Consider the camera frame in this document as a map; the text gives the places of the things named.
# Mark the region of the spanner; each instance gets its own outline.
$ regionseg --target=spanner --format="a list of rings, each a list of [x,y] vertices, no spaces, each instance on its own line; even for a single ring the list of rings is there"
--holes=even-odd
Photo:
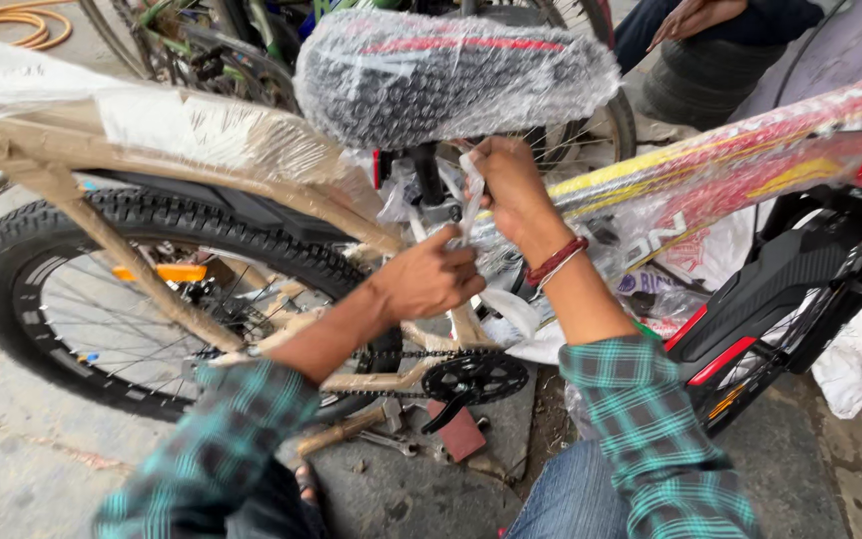
[[[398,451],[401,451],[401,454],[405,457],[413,457],[418,454],[419,447],[415,443],[409,443],[406,441],[402,442],[390,436],[379,435],[372,431],[361,431],[358,433],[358,437],[372,443],[377,443],[378,445],[397,449]]]

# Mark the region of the bracelet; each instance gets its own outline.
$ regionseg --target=bracelet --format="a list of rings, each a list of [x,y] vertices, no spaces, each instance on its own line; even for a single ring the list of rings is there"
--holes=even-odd
[[[524,279],[530,286],[544,286],[544,283],[547,282],[551,275],[557,273],[557,270],[559,270],[565,262],[571,260],[576,253],[586,250],[589,245],[590,242],[583,236],[578,236],[577,238],[572,239],[566,246],[564,246],[564,249],[557,251],[551,255],[551,258],[549,258],[547,262],[541,264],[540,268],[525,269]]]

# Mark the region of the wrapped bicycle seat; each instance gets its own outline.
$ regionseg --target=wrapped bicycle seat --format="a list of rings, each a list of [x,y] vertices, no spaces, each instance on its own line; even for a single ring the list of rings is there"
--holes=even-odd
[[[313,126],[388,150],[587,118],[619,84],[590,36],[356,9],[322,20],[295,79]]]

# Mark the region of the garden hose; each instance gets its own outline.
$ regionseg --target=garden hose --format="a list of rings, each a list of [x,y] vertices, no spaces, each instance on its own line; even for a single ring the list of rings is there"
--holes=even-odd
[[[72,21],[64,15],[46,9],[37,9],[39,6],[49,6],[53,4],[70,4],[78,2],[78,0],[39,0],[37,2],[26,2],[24,4],[11,4],[9,6],[0,7],[0,24],[1,23],[18,23],[28,24],[35,27],[35,31],[27,36],[11,43],[16,47],[25,47],[33,51],[44,51],[51,49],[59,43],[63,43],[72,35]],[[52,18],[65,25],[62,33],[50,39],[49,27],[46,23],[46,18]]]

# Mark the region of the wooden hammer handle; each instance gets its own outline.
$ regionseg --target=wooden hammer handle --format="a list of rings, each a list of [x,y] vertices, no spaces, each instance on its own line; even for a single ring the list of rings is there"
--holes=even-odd
[[[319,449],[357,435],[371,425],[384,421],[384,419],[384,409],[381,407],[353,415],[317,435],[310,435],[298,442],[298,455],[306,457]]]

